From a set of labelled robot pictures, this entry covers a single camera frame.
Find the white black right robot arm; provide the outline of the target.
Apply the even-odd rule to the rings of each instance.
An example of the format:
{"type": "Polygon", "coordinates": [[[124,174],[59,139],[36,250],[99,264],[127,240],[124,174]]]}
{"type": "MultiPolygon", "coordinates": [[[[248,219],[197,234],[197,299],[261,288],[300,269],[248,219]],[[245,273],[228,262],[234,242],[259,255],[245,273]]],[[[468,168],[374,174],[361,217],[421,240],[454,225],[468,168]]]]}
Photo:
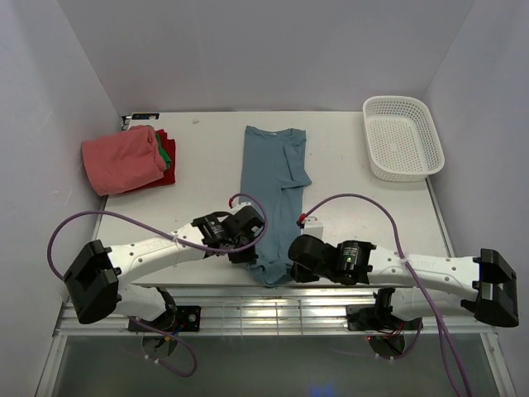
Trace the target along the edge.
{"type": "Polygon", "coordinates": [[[373,308],[374,321],[382,328],[435,311],[469,314],[501,328],[519,324],[516,272],[492,249],[483,248],[478,256],[402,259],[371,242],[349,240],[332,246],[301,235],[290,245],[288,258],[292,277],[300,283],[325,278],[346,286],[382,285],[373,308]]]}

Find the blue t shirt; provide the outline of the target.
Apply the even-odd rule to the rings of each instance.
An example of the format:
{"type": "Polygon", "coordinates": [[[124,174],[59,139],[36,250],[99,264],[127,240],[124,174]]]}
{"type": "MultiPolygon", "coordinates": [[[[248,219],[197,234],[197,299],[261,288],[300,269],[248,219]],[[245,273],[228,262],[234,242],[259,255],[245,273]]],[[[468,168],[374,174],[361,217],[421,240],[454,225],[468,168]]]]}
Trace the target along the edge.
{"type": "Polygon", "coordinates": [[[306,143],[306,132],[295,128],[277,132],[245,129],[241,192],[258,200],[269,224],[256,245],[256,263],[247,269],[263,285],[290,281],[288,249],[300,234],[297,220],[303,209],[303,190],[312,183],[305,170],[306,143]]]}

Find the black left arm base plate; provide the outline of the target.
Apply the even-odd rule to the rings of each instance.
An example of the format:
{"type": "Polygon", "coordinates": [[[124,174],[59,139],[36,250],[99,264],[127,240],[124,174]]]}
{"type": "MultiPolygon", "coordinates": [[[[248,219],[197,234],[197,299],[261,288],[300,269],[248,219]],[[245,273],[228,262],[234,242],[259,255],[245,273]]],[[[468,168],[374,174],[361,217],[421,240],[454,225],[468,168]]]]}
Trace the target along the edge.
{"type": "Polygon", "coordinates": [[[200,306],[169,305],[162,309],[144,310],[128,321],[129,332],[197,332],[200,328],[200,306]]]}

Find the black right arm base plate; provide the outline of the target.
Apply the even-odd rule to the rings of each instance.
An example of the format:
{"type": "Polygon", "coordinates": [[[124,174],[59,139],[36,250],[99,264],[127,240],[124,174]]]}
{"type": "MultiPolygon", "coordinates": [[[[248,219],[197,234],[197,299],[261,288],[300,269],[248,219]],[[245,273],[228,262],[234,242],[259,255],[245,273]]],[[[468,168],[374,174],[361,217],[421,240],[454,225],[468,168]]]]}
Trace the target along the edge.
{"type": "Polygon", "coordinates": [[[393,316],[389,309],[376,309],[375,306],[347,305],[346,321],[350,331],[374,331],[389,334],[422,329],[420,318],[401,320],[393,316]]]}

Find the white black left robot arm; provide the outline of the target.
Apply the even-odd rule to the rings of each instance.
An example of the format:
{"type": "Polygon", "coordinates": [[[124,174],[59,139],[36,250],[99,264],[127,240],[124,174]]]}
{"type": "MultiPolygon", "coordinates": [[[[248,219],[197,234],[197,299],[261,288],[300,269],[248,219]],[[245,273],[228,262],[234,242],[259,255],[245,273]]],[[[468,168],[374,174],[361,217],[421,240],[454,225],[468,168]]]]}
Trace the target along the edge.
{"type": "Polygon", "coordinates": [[[256,242],[266,221],[250,204],[195,218],[183,227],[125,245],[87,243],[65,271],[64,283],[79,323],[92,324],[111,314],[136,317],[163,331],[175,320],[174,301],[159,287],[141,287],[138,279],[210,256],[232,263],[256,259],[256,242]]]}

